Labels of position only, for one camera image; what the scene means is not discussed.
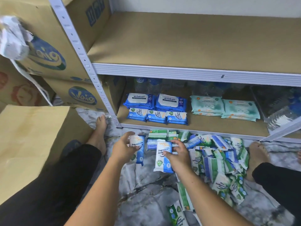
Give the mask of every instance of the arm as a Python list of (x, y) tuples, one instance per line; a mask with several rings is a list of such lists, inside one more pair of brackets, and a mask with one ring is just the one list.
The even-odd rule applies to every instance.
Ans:
[(195, 211), (203, 226), (251, 226), (243, 216), (222, 200), (191, 169), (189, 152), (178, 140), (172, 142), (179, 145), (175, 150), (178, 155), (164, 152), (172, 168), (185, 186)]
[(126, 146), (128, 137), (134, 134), (134, 132), (125, 133), (114, 144), (112, 155), (106, 166), (65, 226), (114, 225), (121, 169), (139, 149)]

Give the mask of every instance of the floor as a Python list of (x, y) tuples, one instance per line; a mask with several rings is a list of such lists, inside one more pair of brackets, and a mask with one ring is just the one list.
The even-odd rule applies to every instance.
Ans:
[[(79, 115), (93, 128), (98, 116), (103, 114), (88, 109), (77, 108)], [(127, 131), (149, 132), (140, 129), (117, 129), (107, 117), (108, 128), (105, 133), (107, 154), (100, 161), (98, 168), (90, 182), (89, 188), (97, 179), (107, 159), (110, 157), (113, 145), (120, 136)], [(252, 141), (244, 140), (245, 146)], [(296, 152), (301, 149), (301, 144), (291, 144), (283, 142), (271, 142), (266, 144), (271, 161), (276, 166), (287, 167), (301, 171), (301, 165), (297, 162)], [(125, 165), (122, 168), (119, 183), (119, 209), (115, 226), (166, 226), (171, 225), (166, 206), (172, 205), (179, 200), (176, 186), (175, 174), (163, 172), (153, 172), (155, 151), (145, 152), (144, 166), (140, 164)], [(289, 226), (293, 223), (293, 216), (270, 197), (261, 186), (256, 183), (244, 182), (245, 190), (248, 194), (241, 205), (235, 209), (246, 219), (255, 225)], [(191, 212), (185, 211), (187, 221), (190, 226), (198, 226), (198, 222)]]

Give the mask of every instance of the bare foot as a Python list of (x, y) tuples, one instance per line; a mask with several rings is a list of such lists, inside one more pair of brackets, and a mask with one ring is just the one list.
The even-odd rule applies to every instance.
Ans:
[(301, 151), (298, 152), (298, 163), (301, 164)]
[(270, 162), (269, 154), (263, 144), (259, 142), (251, 143), (249, 147), (250, 160), (249, 167), (246, 171), (246, 179), (255, 182), (252, 173), (256, 167), (258, 167), (263, 162)]
[(107, 123), (106, 123), (106, 117), (105, 115), (102, 115), (101, 117), (98, 117), (96, 120), (96, 129), (92, 133), (91, 137), (87, 141), (87, 144), (91, 144), (94, 147), (97, 147), (101, 154), (104, 156), (104, 154), (107, 151), (106, 143), (104, 142), (104, 132), (107, 129)]

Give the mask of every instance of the hand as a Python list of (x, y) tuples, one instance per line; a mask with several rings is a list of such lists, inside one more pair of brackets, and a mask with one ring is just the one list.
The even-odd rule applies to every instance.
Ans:
[(164, 151), (163, 155), (170, 161), (172, 169), (178, 174), (178, 176), (181, 176), (180, 174), (182, 172), (192, 170), (189, 151), (181, 141), (171, 140), (171, 142), (178, 144), (178, 147), (173, 148), (173, 150), (175, 150), (178, 154), (174, 155), (170, 152)]
[(119, 164), (124, 165), (129, 162), (133, 157), (133, 154), (139, 150), (139, 146), (136, 147), (128, 147), (126, 144), (129, 143), (129, 136), (135, 135), (134, 132), (124, 133), (123, 136), (118, 140), (114, 146), (111, 158), (116, 160)]

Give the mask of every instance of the white wall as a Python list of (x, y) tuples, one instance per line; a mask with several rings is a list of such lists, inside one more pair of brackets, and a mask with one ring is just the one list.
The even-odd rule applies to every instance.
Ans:
[(112, 0), (115, 11), (301, 17), (301, 0)]

